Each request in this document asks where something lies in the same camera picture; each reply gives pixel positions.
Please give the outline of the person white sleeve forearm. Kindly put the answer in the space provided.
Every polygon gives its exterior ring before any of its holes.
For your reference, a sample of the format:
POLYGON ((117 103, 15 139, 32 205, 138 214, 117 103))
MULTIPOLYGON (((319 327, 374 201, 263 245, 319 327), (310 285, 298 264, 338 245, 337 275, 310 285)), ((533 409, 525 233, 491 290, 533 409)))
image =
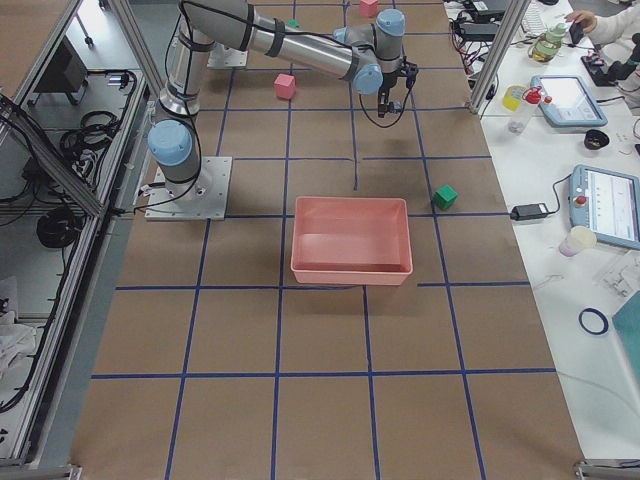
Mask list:
POLYGON ((596 16, 596 23, 589 37, 596 45, 617 45, 633 49, 632 37, 639 33, 639 6, 634 5, 609 17, 596 16))

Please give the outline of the person hand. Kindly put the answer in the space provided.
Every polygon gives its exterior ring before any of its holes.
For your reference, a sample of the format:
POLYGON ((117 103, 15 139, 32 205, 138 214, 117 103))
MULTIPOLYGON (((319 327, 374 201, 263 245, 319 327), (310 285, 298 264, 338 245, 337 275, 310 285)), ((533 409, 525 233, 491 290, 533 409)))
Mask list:
POLYGON ((581 25, 584 34, 591 33, 597 25, 596 15, 587 10, 576 10, 565 16, 567 22, 581 25))

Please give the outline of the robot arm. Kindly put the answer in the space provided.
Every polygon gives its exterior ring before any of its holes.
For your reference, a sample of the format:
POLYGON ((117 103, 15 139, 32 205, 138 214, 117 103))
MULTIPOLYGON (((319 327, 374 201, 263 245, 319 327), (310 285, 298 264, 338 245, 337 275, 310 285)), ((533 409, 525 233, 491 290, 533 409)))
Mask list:
POLYGON ((247 1, 181 1, 178 8, 176 51, 158 99, 163 115, 148 136, 170 203, 195 200, 212 183, 195 126, 207 68, 243 68, 255 51, 346 81, 359 95, 376 95, 379 117, 403 114, 405 105, 391 100, 391 90, 399 79, 411 90, 418 75, 403 54, 406 20, 397 9, 324 35, 263 16, 247 1))

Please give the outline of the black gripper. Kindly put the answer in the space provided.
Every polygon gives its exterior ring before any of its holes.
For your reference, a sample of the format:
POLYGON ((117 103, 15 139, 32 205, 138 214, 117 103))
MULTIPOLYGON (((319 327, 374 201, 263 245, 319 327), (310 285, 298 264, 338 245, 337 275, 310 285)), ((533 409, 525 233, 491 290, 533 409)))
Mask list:
POLYGON ((408 96, 416 83, 417 75, 417 69, 397 69, 394 72, 383 74, 382 86, 377 93, 377 115, 379 118, 385 117, 387 113, 386 104, 393 101, 391 99, 391 91, 397 86, 400 79, 404 80, 406 89, 404 99, 400 103, 403 108, 406 106, 408 96))

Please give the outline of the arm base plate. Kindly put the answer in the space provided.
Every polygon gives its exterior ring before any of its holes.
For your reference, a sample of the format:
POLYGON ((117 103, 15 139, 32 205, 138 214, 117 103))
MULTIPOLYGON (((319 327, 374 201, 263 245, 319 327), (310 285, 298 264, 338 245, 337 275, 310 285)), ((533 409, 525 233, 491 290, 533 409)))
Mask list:
POLYGON ((207 68, 211 70, 244 69, 248 52, 215 43, 209 52, 207 68))
POLYGON ((149 221, 224 220, 231 179, 231 157, 205 156, 195 185, 175 185, 165 181, 157 168, 154 181, 163 186, 150 192, 150 207, 145 209, 149 221))

